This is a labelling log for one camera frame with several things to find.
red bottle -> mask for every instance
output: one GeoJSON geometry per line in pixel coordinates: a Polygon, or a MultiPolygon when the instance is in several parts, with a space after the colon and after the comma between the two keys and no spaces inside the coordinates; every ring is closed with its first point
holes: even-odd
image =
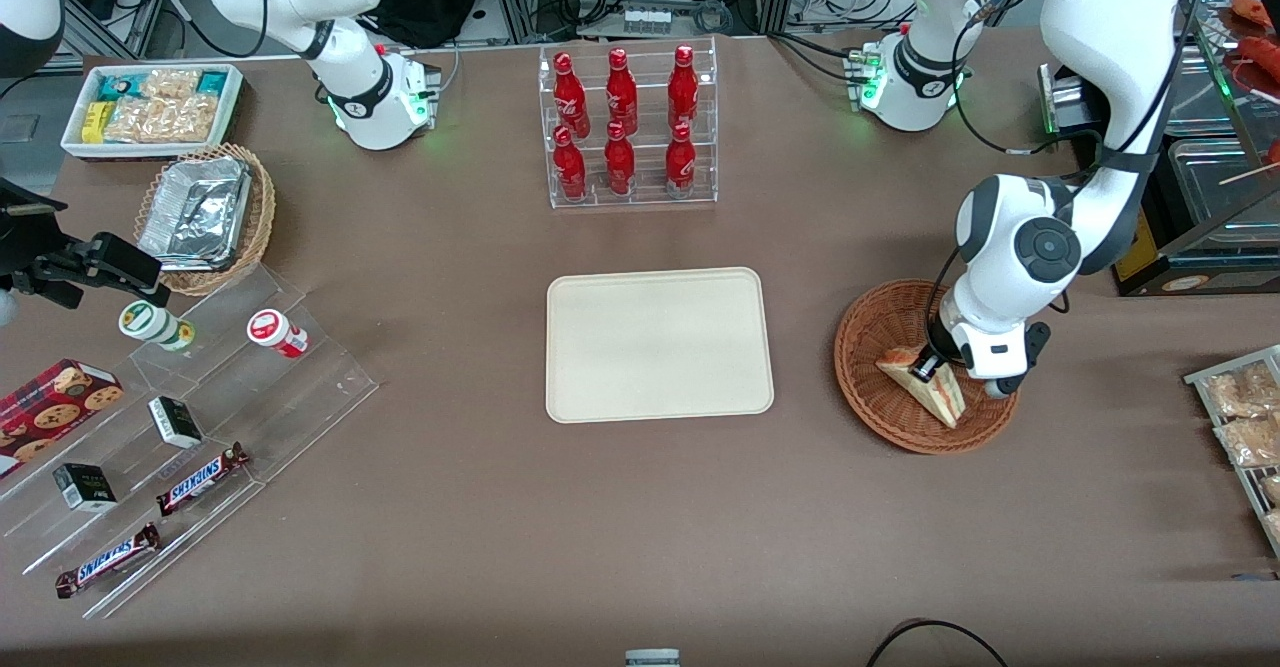
{"type": "Polygon", "coordinates": [[[581,202],[586,198],[586,163],[582,161],[582,154],[573,143],[573,136],[567,125],[556,125],[552,137],[556,140],[552,161],[556,163],[556,178],[561,183],[561,192],[570,202],[581,202]]]}
{"type": "Polygon", "coordinates": [[[591,133],[591,120],[586,117],[586,90],[573,74],[573,60],[567,52],[558,52],[552,64],[556,65],[556,110],[561,124],[572,129],[575,137],[585,140],[591,133]]]}
{"type": "Polygon", "coordinates": [[[672,129],[678,123],[692,124],[698,117],[698,76],[694,73],[694,47],[676,47],[676,69],[667,83],[667,122],[672,129]]]}
{"type": "Polygon", "coordinates": [[[604,164],[609,168],[609,189],[618,197],[631,195],[636,175],[636,154],[627,141],[622,123],[609,123],[609,143],[604,146],[604,164]]]}
{"type": "Polygon", "coordinates": [[[626,49],[609,49],[609,82],[604,84],[604,93],[609,99],[609,119],[622,123],[627,134],[635,134],[640,129],[640,105],[636,78],[627,69],[626,49]]]}
{"type": "Polygon", "coordinates": [[[671,129],[667,146],[667,193],[672,198],[686,198],[694,189],[694,160],[698,155],[689,142],[689,123],[671,129]]]}

table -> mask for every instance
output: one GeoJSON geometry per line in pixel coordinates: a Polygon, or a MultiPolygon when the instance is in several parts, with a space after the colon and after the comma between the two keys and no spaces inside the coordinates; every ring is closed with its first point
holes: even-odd
{"type": "MultiPolygon", "coordinates": [[[[548,207],[536,49],[466,52],[439,129],[387,154],[334,129],[302,61],[242,61],[238,142],[279,193],[266,262],[385,385],[116,617],[0,568],[0,663],[591,666],[671,645],[690,667],[860,664],[928,616],[1012,664],[1274,664],[1280,589],[1228,580],[1266,543],[1179,376],[1275,343],[1276,298],[1080,279],[1005,434],[904,453],[838,392],[841,312],[932,278],[984,175],[1074,161],[989,151],[955,115],[895,133],[776,44],[718,47],[721,202],[628,215],[548,207]],[[550,280],[736,265],[764,284],[768,412],[547,416],[550,280]]],[[[992,138],[1029,142],[1046,60],[1037,32],[984,35],[966,90],[992,138]]],[[[129,234],[155,170],[68,157],[64,229],[129,234]]],[[[0,384],[118,362],[124,302],[23,298],[0,384]]]]}

clear acrylic shelf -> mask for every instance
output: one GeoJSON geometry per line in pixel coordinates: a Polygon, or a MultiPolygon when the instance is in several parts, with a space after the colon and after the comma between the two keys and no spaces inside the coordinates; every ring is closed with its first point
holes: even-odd
{"type": "Polygon", "coordinates": [[[552,207],[627,207],[698,205],[716,202],[719,196],[717,140],[717,64],[713,38],[669,38],[669,41],[637,41],[622,44],[627,51],[627,64],[636,79],[640,108],[640,128],[631,134],[636,155],[635,189],[628,197],[613,195],[608,187],[604,165],[604,146],[608,142],[605,125],[609,124],[604,84],[609,79],[608,49],[611,44],[562,44],[541,47],[539,52],[538,96],[543,122],[543,151],[547,154],[547,183],[552,207]],[[671,125],[667,123],[667,81],[675,67],[676,47],[689,44],[694,47],[694,70],[698,73],[698,117],[691,124],[690,142],[698,157],[694,163],[694,187],[686,198],[672,198],[667,193],[667,146],[671,143],[671,125]],[[586,90],[586,114],[591,120],[591,133],[576,140],[586,161],[586,198],[570,202],[556,179],[552,152],[556,143],[552,131],[559,124],[556,111],[556,70],[550,61],[557,52],[573,58],[573,70],[586,90]]]}
{"type": "Polygon", "coordinates": [[[64,446],[46,449],[38,465],[14,475],[0,495],[6,553],[31,579],[49,585],[155,522],[159,553],[136,558],[67,600],[84,618],[106,617],[195,547],[241,504],[378,389],[355,358],[311,317],[302,294],[265,266],[211,293],[183,317],[196,342],[183,352],[143,344],[114,373],[125,398],[64,446]],[[251,344],[244,325],[252,312],[274,307],[305,329],[308,348],[297,360],[251,344]],[[204,434],[193,449],[160,440],[147,402],[165,394],[191,408],[204,434]],[[155,498],[221,449],[239,442],[251,461],[175,513],[161,517],[155,498]],[[92,515],[68,510],[52,470],[63,462],[97,465],[118,504],[92,515]]]}

cookie box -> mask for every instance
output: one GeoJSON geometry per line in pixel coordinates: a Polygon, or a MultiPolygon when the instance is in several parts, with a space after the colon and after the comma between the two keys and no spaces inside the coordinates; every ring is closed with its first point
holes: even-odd
{"type": "Polygon", "coordinates": [[[109,371],[61,360],[0,399],[0,479],[123,394],[109,371]]]}

brown wicker basket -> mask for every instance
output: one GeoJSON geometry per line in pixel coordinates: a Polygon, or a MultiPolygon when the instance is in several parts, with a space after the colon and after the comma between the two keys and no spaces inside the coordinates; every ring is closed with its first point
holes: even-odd
{"type": "MultiPolygon", "coordinates": [[[[227,284],[243,270],[256,265],[262,253],[266,252],[266,243],[271,238],[271,220],[275,216],[275,187],[271,184],[271,175],[266,174],[262,163],[252,152],[237,146],[237,143],[220,143],[218,147],[201,149],[191,155],[183,155],[175,163],[196,163],[215,157],[238,157],[251,166],[253,170],[253,183],[250,187],[251,201],[244,213],[243,228],[241,228],[239,253],[229,269],[224,271],[164,271],[160,275],[161,284],[189,297],[204,297],[227,284]]],[[[147,189],[146,197],[142,197],[142,209],[138,211],[137,219],[133,220],[134,242],[142,237],[142,228],[147,224],[151,201],[160,184],[160,174],[156,174],[156,179],[151,181],[151,189],[147,189]]]]}
{"type": "Polygon", "coordinates": [[[956,370],[965,411],[948,429],[876,366],[891,348],[924,344],[922,316],[932,287],[931,280],[892,280],[861,294],[836,330],[836,376],[854,412],[884,439],[913,452],[954,454],[996,437],[1014,416],[1018,396],[993,399],[980,382],[956,370]]]}

